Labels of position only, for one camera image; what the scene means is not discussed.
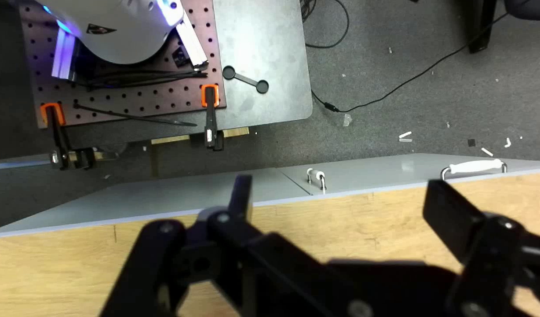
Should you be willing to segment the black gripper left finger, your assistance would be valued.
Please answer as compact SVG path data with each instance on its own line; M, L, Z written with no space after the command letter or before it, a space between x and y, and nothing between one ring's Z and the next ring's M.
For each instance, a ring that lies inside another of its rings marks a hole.
M254 177L240 175L228 207L207 208L186 228L152 221L138 235L99 317L177 317L193 284L212 282L233 309L244 307L237 254L215 226L245 221Z

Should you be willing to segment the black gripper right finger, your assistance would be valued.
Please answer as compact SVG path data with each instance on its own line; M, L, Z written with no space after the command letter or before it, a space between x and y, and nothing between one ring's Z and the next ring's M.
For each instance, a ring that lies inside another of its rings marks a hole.
M530 317L514 293L527 288L540 302L539 235L479 210L444 180L428 182L423 217L463 265L446 302L453 317Z

